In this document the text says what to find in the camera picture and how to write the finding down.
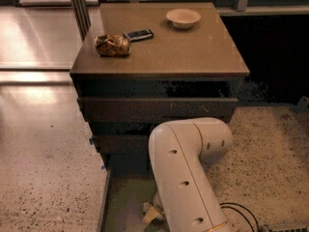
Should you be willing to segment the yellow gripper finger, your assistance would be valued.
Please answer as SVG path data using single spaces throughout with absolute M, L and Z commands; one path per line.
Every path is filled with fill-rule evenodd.
M 163 213 L 156 207 L 151 207 L 143 217 L 143 221 L 147 224 L 150 224 L 153 221 L 164 221 Z

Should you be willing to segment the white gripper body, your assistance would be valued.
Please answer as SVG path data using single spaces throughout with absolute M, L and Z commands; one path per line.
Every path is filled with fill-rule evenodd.
M 158 192 L 154 194 L 153 203 L 154 203 L 154 206 L 157 207 L 159 210 L 164 211 L 162 201 L 161 201 L 161 198 Z

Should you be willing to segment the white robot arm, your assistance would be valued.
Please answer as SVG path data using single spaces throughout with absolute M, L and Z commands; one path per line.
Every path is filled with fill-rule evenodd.
M 215 118 L 162 123 L 149 137 L 149 157 L 170 232 L 232 232 L 202 167 L 234 146 Z

